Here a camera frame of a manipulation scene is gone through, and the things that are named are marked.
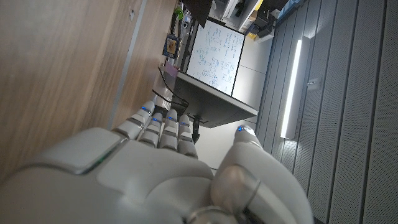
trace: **white wall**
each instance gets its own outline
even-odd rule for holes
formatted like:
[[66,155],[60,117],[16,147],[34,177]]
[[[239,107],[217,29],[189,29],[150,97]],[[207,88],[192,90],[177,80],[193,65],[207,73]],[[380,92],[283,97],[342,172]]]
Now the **white wall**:
[[[272,39],[256,43],[246,37],[238,74],[232,96],[258,110],[264,82]],[[237,121],[216,128],[199,128],[200,138],[196,143],[199,160],[217,169],[233,143],[236,128],[246,124],[254,130],[257,117]]]

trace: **room wall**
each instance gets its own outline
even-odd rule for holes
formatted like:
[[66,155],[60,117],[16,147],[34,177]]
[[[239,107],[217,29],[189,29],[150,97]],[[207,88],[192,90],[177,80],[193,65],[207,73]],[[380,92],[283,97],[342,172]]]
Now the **room wall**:
[[[308,0],[275,29],[256,134],[322,223],[398,223],[398,3]],[[280,136],[297,41],[311,40],[294,139]],[[319,90],[307,91],[319,78]]]
[[[266,79],[267,63],[272,39],[256,43],[246,37],[238,67],[232,96],[258,110]],[[216,128],[200,127],[200,139],[196,143],[199,160],[217,169],[232,146],[236,128],[246,124],[256,128],[257,117],[225,124]]]

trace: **black cable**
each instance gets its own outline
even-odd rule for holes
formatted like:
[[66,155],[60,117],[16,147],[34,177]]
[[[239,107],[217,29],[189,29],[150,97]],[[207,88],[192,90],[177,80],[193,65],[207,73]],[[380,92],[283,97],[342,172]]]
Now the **black cable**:
[[178,99],[182,100],[182,101],[185,102],[185,103],[188,103],[187,100],[184,100],[183,98],[177,96],[177,95],[173,92],[173,90],[170,89],[170,87],[169,87],[169,86],[167,85],[167,83],[166,83],[166,79],[165,79],[165,77],[163,76],[163,73],[162,73],[160,67],[157,67],[157,69],[159,69],[160,75],[161,75],[162,78],[163,78],[164,85],[166,85],[166,88],[168,88],[168,89],[170,90],[170,92],[173,93],[173,96],[177,97]]
[[187,105],[183,105],[182,103],[176,103],[176,102],[173,102],[173,101],[170,101],[170,100],[164,98],[164,96],[162,96],[161,94],[157,93],[155,90],[152,90],[152,92],[155,93],[157,96],[161,97],[164,101],[166,101],[166,102],[168,102],[168,103],[174,103],[174,104],[176,104],[176,105],[183,106],[184,108],[187,107]]

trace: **monitor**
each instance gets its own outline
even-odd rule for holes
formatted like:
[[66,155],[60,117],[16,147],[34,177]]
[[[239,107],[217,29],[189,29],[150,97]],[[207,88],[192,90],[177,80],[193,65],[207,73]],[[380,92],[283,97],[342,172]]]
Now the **monitor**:
[[[183,72],[177,74],[174,95],[189,103],[186,107],[172,104],[178,115],[187,114],[192,121],[200,118],[199,125],[206,128],[252,118],[257,116],[258,112],[251,106]],[[172,101],[180,103],[175,96]]]

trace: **shelf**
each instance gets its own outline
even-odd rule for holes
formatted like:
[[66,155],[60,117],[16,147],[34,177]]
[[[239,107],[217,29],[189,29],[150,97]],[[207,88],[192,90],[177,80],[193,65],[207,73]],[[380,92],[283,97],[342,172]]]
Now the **shelf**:
[[229,28],[232,28],[234,30],[242,32],[243,25],[249,19],[251,13],[254,11],[254,8],[256,7],[256,5],[259,1],[260,0],[247,0],[241,16],[236,17],[235,12],[233,12],[231,17],[227,18],[227,17],[223,17],[223,13],[224,13],[224,10],[225,10],[225,7],[227,6],[227,4],[222,1],[216,0],[215,2],[217,5],[217,8],[216,8],[216,10],[211,8],[209,16],[214,19],[217,19],[221,22],[225,22],[225,25]]

